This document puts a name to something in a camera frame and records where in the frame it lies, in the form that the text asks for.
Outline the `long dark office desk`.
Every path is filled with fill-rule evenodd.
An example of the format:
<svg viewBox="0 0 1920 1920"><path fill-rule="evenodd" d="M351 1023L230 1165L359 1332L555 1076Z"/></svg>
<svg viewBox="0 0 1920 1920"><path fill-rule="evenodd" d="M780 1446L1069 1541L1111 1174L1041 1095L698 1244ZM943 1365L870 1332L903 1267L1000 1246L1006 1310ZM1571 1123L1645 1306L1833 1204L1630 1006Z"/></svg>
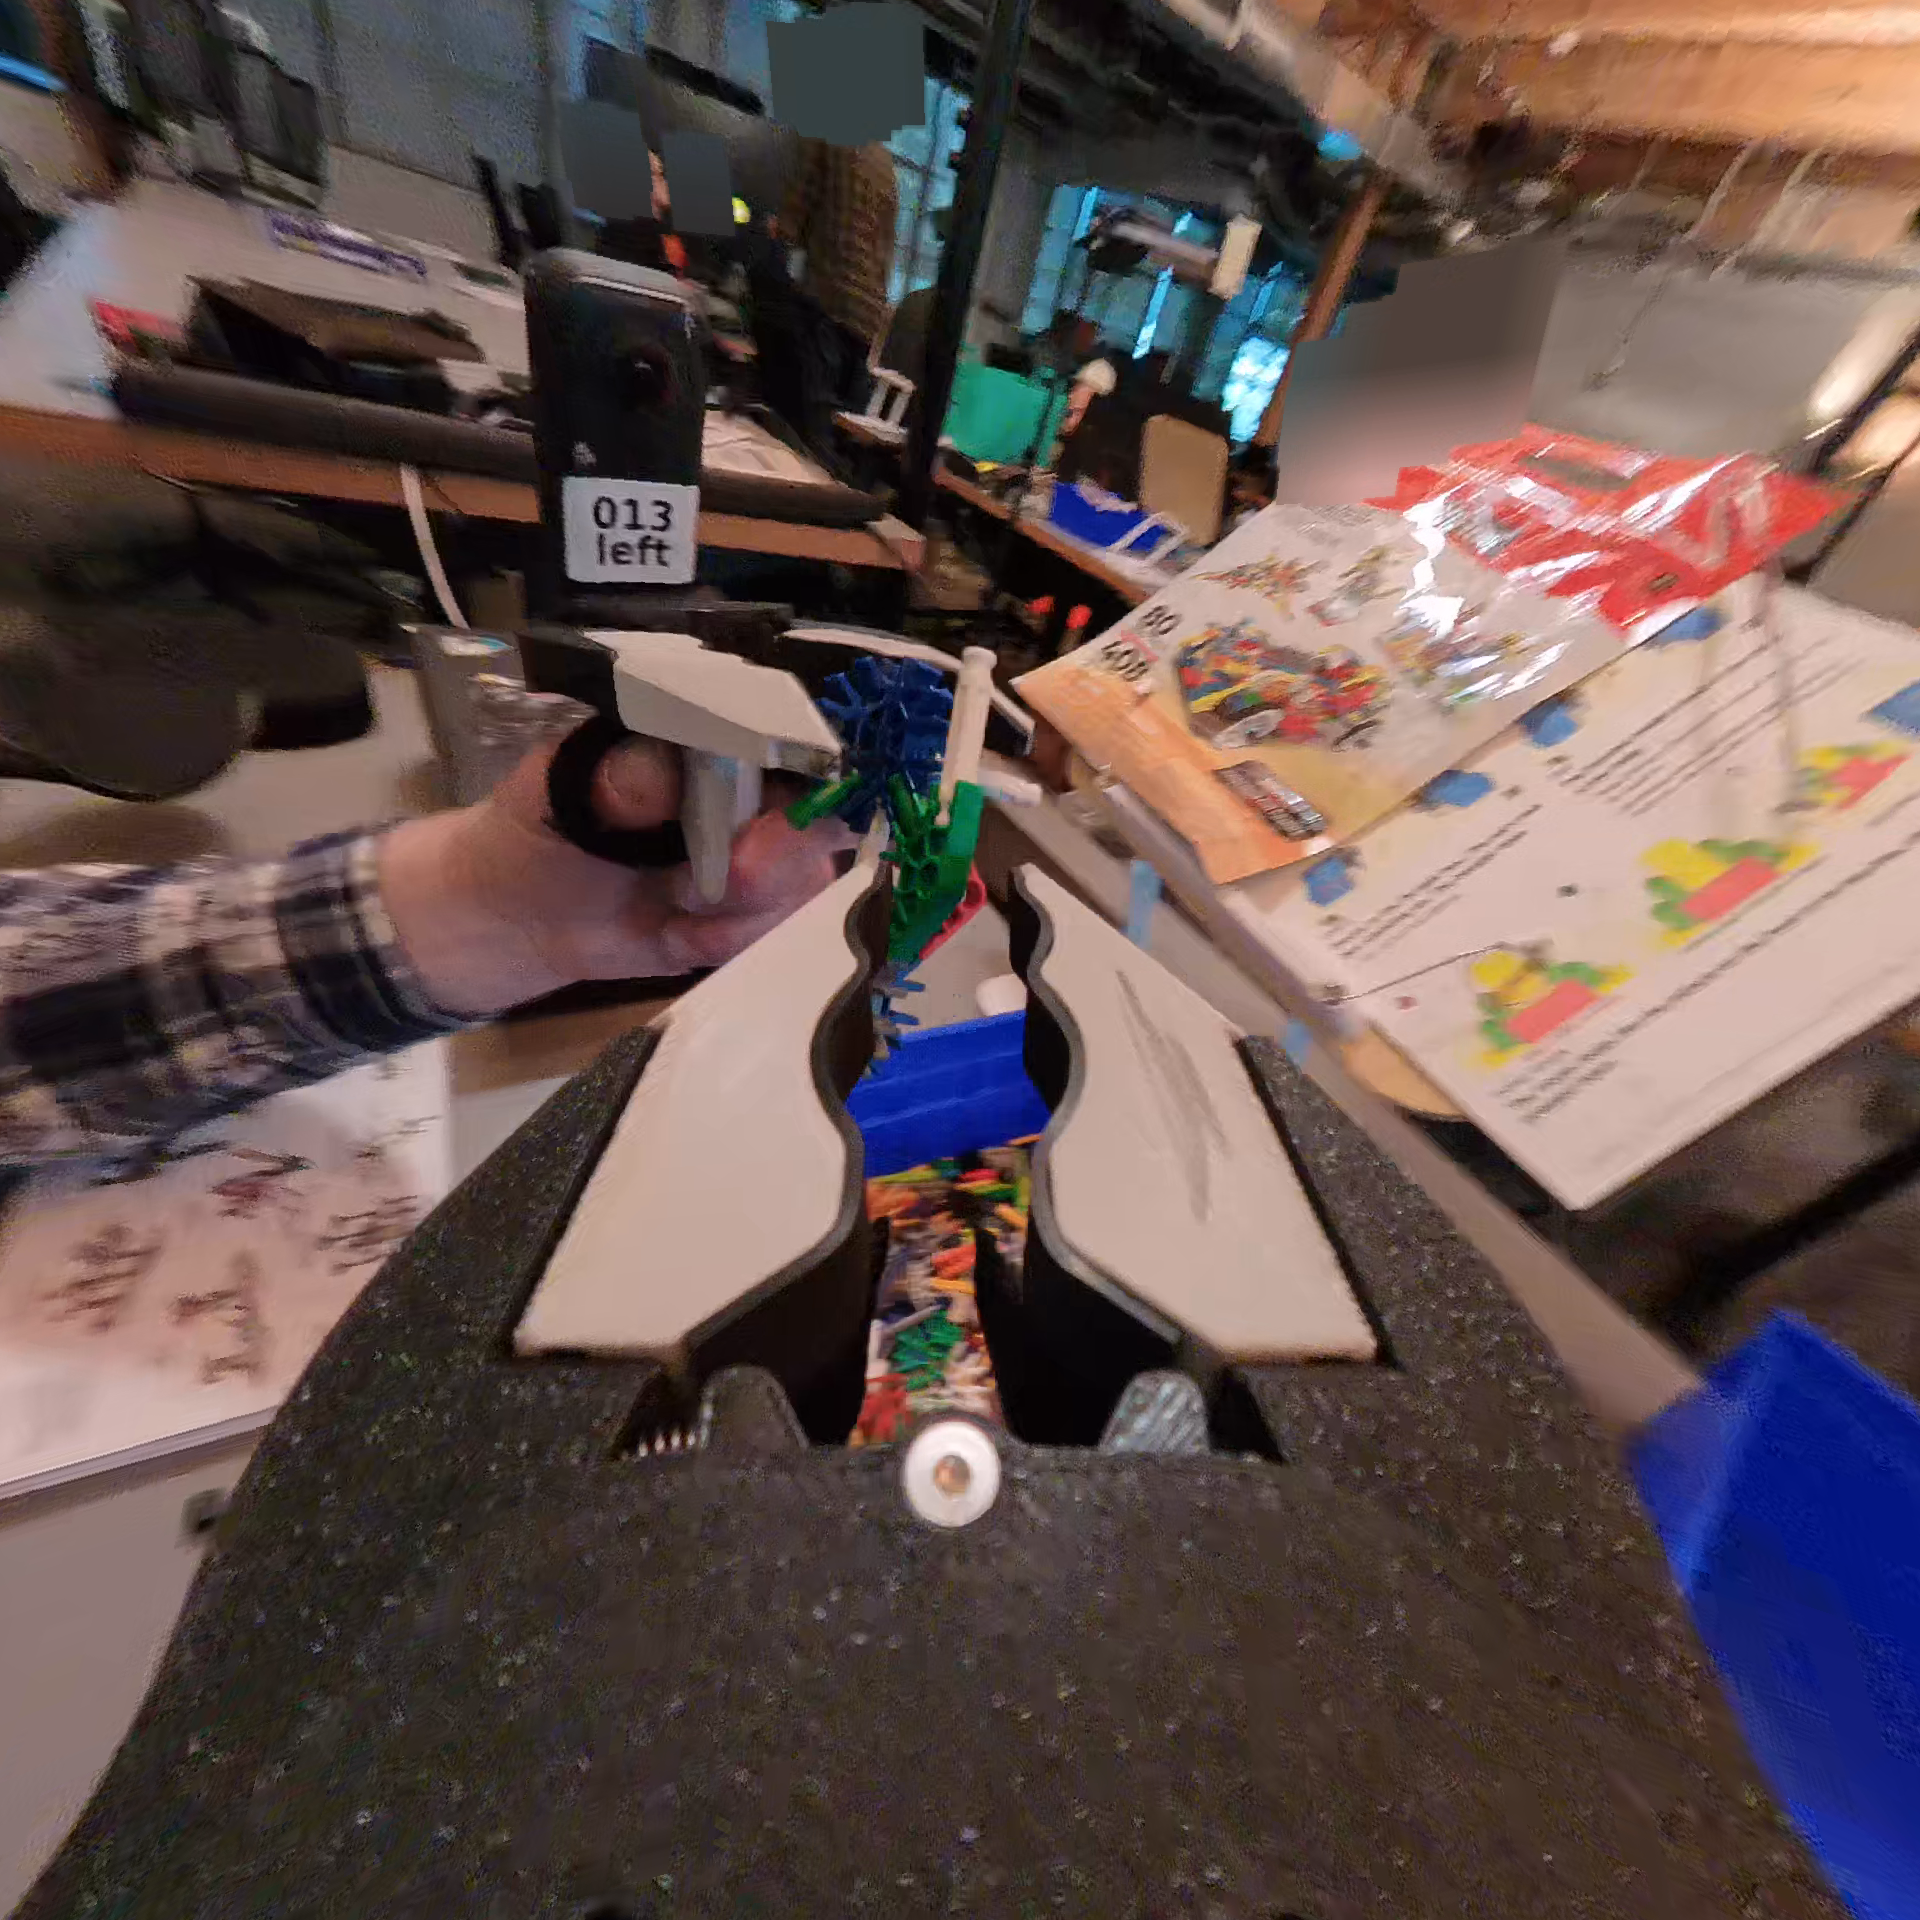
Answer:
<svg viewBox="0 0 1920 1920"><path fill-rule="evenodd" d="M16 284L6 299L6 453L116 468L179 485L366 508L421 502L481 523L539 521L535 450L511 429L401 425L351 400L272 398L248 381L158 372L158 411L130 414L117 357L75 284ZM830 478L774 425L710 411L702 423L701 549L919 574L926 537L875 496Z"/></svg>

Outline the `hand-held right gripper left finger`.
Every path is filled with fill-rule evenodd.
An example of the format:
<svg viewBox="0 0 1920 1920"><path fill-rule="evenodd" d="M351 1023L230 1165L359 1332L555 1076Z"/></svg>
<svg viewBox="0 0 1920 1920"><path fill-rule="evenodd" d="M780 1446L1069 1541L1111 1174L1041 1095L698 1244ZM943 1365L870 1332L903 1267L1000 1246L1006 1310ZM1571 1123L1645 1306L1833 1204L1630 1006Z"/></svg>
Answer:
<svg viewBox="0 0 1920 1920"><path fill-rule="evenodd" d="M803 1432L864 1406L875 1228L849 1095L895 887L849 872L678 997L515 1326L515 1358L770 1374Z"/></svg>

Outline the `pile of construction toy pieces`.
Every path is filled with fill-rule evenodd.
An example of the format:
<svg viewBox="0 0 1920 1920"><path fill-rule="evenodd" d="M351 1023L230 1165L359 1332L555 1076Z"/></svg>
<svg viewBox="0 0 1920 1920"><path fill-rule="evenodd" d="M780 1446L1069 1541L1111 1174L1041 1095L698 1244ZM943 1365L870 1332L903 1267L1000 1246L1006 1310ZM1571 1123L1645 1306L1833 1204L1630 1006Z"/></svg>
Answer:
<svg viewBox="0 0 1920 1920"><path fill-rule="evenodd" d="M982 1255L1005 1279L1022 1271L1036 1145L1020 1137L865 1181L882 1268L854 1451L903 1444L940 1416L1005 1425L979 1273Z"/></svg>

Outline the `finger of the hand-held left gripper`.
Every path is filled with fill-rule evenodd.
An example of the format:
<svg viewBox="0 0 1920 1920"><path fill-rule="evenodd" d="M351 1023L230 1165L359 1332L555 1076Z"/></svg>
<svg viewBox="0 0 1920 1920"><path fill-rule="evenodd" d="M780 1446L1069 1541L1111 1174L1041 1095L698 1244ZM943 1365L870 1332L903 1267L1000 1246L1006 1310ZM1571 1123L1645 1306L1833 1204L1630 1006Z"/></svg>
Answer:
<svg viewBox="0 0 1920 1920"><path fill-rule="evenodd" d="M805 686L783 670L716 652L690 633L580 633L612 671L594 752L631 737L757 772L836 779L841 740Z"/></svg>

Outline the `white printed instruction sheet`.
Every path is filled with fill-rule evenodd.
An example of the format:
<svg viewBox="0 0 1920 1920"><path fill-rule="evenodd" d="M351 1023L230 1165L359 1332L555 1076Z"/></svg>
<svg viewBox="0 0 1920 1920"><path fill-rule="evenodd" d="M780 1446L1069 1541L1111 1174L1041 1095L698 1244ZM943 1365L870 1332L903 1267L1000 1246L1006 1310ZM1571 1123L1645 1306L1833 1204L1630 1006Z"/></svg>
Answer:
<svg viewBox="0 0 1920 1920"><path fill-rule="evenodd" d="M6 1196L2 1493L256 1430L450 1185L447 1042Z"/></svg>

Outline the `person's left hand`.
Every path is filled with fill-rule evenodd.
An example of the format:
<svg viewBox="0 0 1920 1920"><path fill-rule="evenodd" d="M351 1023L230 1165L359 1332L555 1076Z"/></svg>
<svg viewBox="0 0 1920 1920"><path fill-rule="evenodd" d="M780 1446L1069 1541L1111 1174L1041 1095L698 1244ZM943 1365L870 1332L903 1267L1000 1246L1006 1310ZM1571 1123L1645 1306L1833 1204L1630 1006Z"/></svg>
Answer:
<svg viewBox="0 0 1920 1920"><path fill-rule="evenodd" d="M682 867L622 867L568 845L547 799L555 756L544 743L484 800L378 839L398 949L447 1014L491 1020L594 981L715 971L835 885L855 849L839 820L794 827L770 782L713 903Z"/></svg>

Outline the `toy kit plastic bag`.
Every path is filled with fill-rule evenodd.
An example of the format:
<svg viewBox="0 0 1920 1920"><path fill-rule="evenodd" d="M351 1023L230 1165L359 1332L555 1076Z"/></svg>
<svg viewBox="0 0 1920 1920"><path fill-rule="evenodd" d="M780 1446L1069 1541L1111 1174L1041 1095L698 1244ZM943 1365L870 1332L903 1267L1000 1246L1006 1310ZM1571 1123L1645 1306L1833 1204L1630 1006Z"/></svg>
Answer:
<svg viewBox="0 0 1920 1920"><path fill-rule="evenodd" d="M1836 511L1759 453L1522 428L1375 502L1263 508L1016 689L1236 885L1368 830Z"/></svg>

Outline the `instruction booklet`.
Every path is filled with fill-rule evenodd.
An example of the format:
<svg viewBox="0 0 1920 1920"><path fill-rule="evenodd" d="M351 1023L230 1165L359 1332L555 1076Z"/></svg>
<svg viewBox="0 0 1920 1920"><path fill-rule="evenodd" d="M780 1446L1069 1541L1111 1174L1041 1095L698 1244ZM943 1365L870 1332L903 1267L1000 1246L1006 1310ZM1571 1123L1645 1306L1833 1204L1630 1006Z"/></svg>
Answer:
<svg viewBox="0 0 1920 1920"><path fill-rule="evenodd" d="M1916 710L1914 625L1743 582L1217 903L1584 1214L1916 1006Z"/></svg>

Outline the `blue plastic bin with label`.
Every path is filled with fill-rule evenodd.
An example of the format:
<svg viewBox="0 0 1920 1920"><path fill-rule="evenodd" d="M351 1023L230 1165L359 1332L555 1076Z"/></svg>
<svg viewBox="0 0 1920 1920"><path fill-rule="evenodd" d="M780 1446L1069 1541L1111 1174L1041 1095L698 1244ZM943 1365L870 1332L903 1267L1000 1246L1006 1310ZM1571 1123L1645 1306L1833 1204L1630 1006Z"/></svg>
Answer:
<svg viewBox="0 0 1920 1920"><path fill-rule="evenodd" d="M865 1180L1020 1137L1041 1140L1047 1107L1027 1074L1023 1040L1022 1014L909 1036L852 1095L852 1114L865 1148ZM877 1238L879 1280L882 1233L870 1228ZM979 1310L994 1288L1011 1289L1020 1275L1005 1279L998 1259L982 1255Z"/></svg>

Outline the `round wooden board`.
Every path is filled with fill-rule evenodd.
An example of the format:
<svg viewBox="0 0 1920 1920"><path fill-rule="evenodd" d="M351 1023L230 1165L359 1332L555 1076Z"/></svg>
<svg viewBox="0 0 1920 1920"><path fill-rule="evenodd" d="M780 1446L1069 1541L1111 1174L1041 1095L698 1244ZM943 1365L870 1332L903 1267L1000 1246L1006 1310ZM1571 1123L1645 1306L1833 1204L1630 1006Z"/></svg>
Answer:
<svg viewBox="0 0 1920 1920"><path fill-rule="evenodd" d="M1438 1088L1399 1046L1375 1027L1328 1027L1322 1050L1352 1087L1404 1117L1438 1125L1464 1125L1467 1114Z"/></svg>

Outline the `blue snowflake toy assembly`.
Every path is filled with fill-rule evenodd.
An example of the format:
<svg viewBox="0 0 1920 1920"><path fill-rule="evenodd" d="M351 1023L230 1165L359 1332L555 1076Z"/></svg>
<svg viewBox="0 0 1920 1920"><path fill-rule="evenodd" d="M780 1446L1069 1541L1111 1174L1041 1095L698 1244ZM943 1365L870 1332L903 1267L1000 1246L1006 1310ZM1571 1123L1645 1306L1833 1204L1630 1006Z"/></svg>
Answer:
<svg viewBox="0 0 1920 1920"><path fill-rule="evenodd" d="M794 827L836 820L882 830L891 919L873 981L879 1053L898 1048L916 1017L901 1000L924 990L928 951L943 947L987 900L979 833L987 796L979 779L998 657L969 648L946 671L931 660L865 655L833 676L817 707L841 740L841 770L786 808Z"/></svg>

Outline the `black office chair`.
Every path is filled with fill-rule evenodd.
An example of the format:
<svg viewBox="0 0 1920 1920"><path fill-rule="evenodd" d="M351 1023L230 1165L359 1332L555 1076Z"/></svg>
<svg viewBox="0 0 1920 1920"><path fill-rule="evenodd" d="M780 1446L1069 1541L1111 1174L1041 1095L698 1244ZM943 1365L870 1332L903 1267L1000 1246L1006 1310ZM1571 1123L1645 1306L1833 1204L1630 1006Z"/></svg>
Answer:
<svg viewBox="0 0 1920 1920"><path fill-rule="evenodd" d="M372 728L372 559L272 502L6 453L2 778L127 804Z"/></svg>

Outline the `empty blue plastic bin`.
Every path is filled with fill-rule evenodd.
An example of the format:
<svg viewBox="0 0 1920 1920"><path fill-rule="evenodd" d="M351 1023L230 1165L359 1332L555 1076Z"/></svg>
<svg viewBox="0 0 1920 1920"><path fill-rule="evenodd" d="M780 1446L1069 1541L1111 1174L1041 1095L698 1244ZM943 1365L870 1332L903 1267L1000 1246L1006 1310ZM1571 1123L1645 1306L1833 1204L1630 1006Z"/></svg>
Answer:
<svg viewBox="0 0 1920 1920"><path fill-rule="evenodd" d="M1776 1314L1627 1449L1769 1789L1852 1916L1917 1916L1917 1410Z"/></svg>

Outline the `black floor stand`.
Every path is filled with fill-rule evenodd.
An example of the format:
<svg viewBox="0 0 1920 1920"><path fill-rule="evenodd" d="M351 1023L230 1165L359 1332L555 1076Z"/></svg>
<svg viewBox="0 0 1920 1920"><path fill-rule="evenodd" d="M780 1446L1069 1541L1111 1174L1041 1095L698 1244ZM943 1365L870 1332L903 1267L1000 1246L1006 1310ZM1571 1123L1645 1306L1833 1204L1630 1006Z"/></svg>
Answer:
<svg viewBox="0 0 1920 1920"><path fill-rule="evenodd" d="M976 68L974 115L962 147L940 277L924 343L924 378L898 465L897 516L924 532L938 489L940 440L960 370L979 259L986 245L1005 138L1020 98L1022 58L1033 3L992 3Z"/></svg>

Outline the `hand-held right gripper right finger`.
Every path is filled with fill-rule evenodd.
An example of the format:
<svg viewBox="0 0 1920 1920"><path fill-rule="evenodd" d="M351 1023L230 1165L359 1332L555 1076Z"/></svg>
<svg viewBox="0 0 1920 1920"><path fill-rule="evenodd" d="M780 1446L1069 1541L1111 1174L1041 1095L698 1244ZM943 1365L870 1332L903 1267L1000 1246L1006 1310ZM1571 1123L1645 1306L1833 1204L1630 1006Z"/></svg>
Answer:
<svg viewBox="0 0 1920 1920"><path fill-rule="evenodd" d="M1006 1298L1016 1425L1094 1437L1138 1377L1233 1430L1268 1370L1371 1366L1383 1335L1244 1036L1045 872L1009 877L1023 1070L1045 1102Z"/></svg>

